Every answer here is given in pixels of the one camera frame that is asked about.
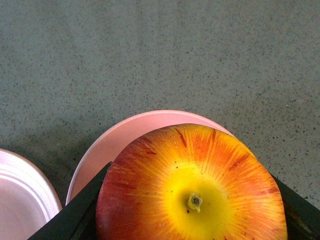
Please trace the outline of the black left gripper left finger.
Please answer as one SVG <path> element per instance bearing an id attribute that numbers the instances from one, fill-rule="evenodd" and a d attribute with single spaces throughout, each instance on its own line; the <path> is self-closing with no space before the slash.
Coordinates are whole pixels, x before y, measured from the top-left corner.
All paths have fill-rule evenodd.
<path id="1" fill-rule="evenodd" d="M 31 240 L 96 240 L 98 195 L 111 166 L 102 170 L 53 219 L 34 233 Z"/>

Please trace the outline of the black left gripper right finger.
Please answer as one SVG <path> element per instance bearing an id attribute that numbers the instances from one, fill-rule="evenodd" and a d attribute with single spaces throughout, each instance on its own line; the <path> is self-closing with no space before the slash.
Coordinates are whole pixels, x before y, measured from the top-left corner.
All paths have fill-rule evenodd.
<path id="1" fill-rule="evenodd" d="M 289 240 L 318 240 L 320 238 L 320 210 L 298 195 L 278 178 Z"/>

